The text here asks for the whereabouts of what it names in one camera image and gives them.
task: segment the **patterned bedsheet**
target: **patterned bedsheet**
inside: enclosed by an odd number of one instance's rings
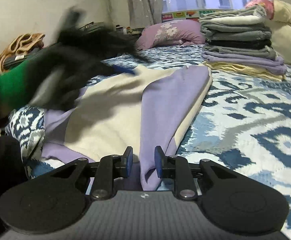
[[[149,68],[197,65],[201,45],[153,48],[143,51],[153,63]],[[130,56],[106,60],[133,68]],[[291,239],[291,67],[287,81],[272,82],[246,75],[212,71],[213,83],[203,107],[189,127],[178,154],[191,163],[208,158],[279,190],[290,212],[282,232]],[[88,85],[102,78],[96,77]],[[41,160],[44,138],[43,109],[23,107],[10,116],[6,132],[20,141],[23,156],[38,144],[28,170],[36,177],[60,165]],[[171,188],[162,181],[159,190]]]

